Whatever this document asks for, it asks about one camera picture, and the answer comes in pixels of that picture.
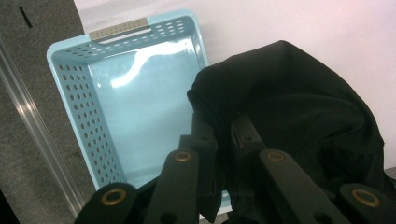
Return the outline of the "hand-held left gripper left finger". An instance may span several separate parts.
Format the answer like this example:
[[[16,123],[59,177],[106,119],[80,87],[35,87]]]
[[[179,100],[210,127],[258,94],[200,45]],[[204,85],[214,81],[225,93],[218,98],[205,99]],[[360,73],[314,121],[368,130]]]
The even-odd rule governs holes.
[[[215,155],[217,143],[214,130],[201,113],[192,113],[191,133],[180,136],[178,148],[192,149],[200,156]]]

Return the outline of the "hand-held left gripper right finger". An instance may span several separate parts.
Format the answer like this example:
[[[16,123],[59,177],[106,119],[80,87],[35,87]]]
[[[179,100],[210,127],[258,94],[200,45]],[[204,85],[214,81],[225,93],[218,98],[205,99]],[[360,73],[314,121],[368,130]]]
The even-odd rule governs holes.
[[[233,142],[233,156],[238,162],[244,161],[257,151],[266,149],[266,145],[259,136],[256,128],[247,114],[238,114],[231,127]]]

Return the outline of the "black shorts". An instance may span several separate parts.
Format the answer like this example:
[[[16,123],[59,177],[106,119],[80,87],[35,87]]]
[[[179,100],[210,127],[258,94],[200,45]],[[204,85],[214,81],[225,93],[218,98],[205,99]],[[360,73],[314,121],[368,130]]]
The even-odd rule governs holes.
[[[239,115],[247,115],[265,147],[291,155],[329,196],[356,183],[396,203],[371,110],[333,70],[291,43],[278,41],[208,66],[188,98],[216,136],[213,189],[227,189],[245,221],[258,219],[251,186],[260,179],[253,166],[259,153],[234,149]]]

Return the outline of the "light blue plastic basket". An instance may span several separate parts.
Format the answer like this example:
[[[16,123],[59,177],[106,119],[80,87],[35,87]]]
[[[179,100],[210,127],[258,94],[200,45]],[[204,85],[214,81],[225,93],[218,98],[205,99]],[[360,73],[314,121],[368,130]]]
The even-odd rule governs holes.
[[[160,173],[191,131],[187,92],[208,65],[187,9],[54,43],[47,60],[96,189]]]

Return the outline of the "aluminium floor rail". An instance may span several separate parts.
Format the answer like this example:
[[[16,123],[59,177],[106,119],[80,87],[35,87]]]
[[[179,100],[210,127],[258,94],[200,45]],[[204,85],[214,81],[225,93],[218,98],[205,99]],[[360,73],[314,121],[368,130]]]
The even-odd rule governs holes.
[[[49,167],[60,192],[66,200],[73,218],[77,218],[85,205],[77,184],[71,176],[61,154],[55,146],[50,132],[41,118],[35,102],[27,90],[17,66],[13,62],[6,44],[0,37],[0,80],[3,82],[10,99],[16,107],[22,122]]]

